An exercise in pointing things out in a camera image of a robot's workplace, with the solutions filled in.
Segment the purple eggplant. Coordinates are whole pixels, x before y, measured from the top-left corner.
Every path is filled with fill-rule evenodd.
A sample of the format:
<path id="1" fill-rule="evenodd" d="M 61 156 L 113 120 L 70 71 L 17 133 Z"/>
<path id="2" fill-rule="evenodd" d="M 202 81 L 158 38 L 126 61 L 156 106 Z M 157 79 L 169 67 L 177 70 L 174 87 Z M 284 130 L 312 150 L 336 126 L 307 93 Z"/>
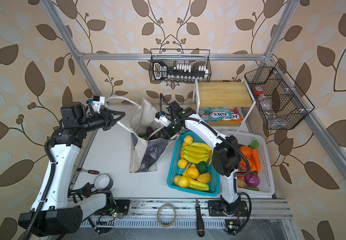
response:
<path id="1" fill-rule="evenodd" d="M 159 138 L 158 130 L 157 129 L 154 130 L 152 127 L 147 127 L 146 134 L 147 134 L 147 138 L 146 138 L 147 141 L 155 140 Z"/>

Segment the cream canvas tote bag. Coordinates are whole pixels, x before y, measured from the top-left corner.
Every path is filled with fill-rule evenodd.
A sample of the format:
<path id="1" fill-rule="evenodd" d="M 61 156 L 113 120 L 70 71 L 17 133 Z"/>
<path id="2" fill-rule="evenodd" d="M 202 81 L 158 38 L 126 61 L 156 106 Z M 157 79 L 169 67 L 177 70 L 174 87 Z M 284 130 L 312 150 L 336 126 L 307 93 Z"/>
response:
<path id="1" fill-rule="evenodd" d="M 113 100 L 124 100 L 138 108 L 136 113 L 131 117 L 129 127 L 118 122 L 120 126 L 131 133 L 130 173 L 155 172 L 157 170 L 157 161 L 165 153 L 170 143 L 178 139 L 179 134 L 172 140 L 164 140 L 159 137 L 158 139 L 147 141 L 147 127 L 152 127 L 154 130 L 157 129 L 158 132 L 162 129 L 162 124 L 155 122 L 155 115 L 158 110 L 146 99 L 143 99 L 142 103 L 138 104 L 130 99 L 119 96 L 106 98 L 105 107 L 108 107 L 109 103 Z"/>

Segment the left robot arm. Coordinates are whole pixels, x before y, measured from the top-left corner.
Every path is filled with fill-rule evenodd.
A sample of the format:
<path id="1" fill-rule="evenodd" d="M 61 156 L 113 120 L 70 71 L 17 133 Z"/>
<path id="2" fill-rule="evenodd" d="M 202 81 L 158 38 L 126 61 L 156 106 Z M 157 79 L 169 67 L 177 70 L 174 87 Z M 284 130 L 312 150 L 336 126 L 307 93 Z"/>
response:
<path id="1" fill-rule="evenodd" d="M 30 212 L 22 213 L 18 224 L 24 228 L 24 240 L 37 237 L 56 236 L 76 232 L 81 223 L 96 211 L 114 208 L 111 191 L 97 189 L 87 196 L 69 203 L 69 187 L 73 166 L 83 140 L 89 132 L 110 130 L 126 114 L 109 110 L 102 103 L 88 100 L 84 106 L 73 102 L 61 107 L 59 127 L 44 144 L 49 159 L 45 178 Z"/>

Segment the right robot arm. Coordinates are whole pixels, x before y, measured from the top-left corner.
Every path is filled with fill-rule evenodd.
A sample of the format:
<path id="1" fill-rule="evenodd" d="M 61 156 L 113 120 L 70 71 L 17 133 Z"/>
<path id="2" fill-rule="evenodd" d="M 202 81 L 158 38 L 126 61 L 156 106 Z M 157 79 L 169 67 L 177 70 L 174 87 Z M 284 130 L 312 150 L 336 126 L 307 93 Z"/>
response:
<path id="1" fill-rule="evenodd" d="M 221 175 L 221 208 L 225 215 L 237 213 L 241 195 L 237 191 L 237 176 L 250 173 L 248 159 L 240 151 L 240 144 L 235 137 L 227 137 L 212 128 L 192 109 L 183 109 L 177 102 L 168 103 L 160 96 L 160 111 L 156 121 L 163 124 L 160 135 L 171 139 L 182 129 L 188 129 L 199 136 L 212 150 L 212 165 Z"/>

